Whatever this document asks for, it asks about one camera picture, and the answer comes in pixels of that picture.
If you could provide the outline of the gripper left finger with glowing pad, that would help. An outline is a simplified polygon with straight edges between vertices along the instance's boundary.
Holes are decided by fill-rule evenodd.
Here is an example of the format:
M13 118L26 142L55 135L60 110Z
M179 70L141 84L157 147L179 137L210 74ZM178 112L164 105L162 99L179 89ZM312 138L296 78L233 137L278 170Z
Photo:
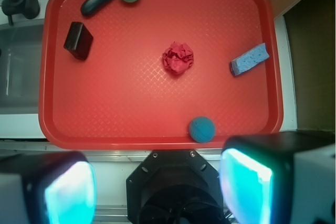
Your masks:
M1 223L92 223L93 166L77 151L1 157Z

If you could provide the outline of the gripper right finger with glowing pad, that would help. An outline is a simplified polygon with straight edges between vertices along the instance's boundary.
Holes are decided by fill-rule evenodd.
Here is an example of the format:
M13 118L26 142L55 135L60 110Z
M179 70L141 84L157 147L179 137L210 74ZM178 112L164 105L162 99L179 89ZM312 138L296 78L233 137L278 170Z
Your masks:
M232 136L219 183L238 223L335 223L335 134Z

